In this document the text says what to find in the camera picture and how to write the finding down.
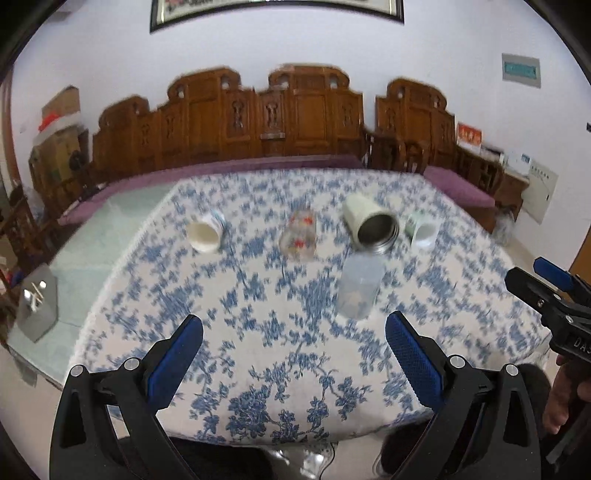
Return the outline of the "person's right hand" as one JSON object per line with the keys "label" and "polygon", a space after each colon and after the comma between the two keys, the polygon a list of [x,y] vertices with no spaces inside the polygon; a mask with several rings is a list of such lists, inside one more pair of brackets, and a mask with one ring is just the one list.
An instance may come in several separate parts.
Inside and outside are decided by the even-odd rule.
{"label": "person's right hand", "polygon": [[590,376],[575,379],[569,372],[569,360],[558,355],[556,365],[559,370],[552,384],[543,413],[543,425],[547,432],[557,434],[569,418],[569,406],[576,398],[590,402]]}

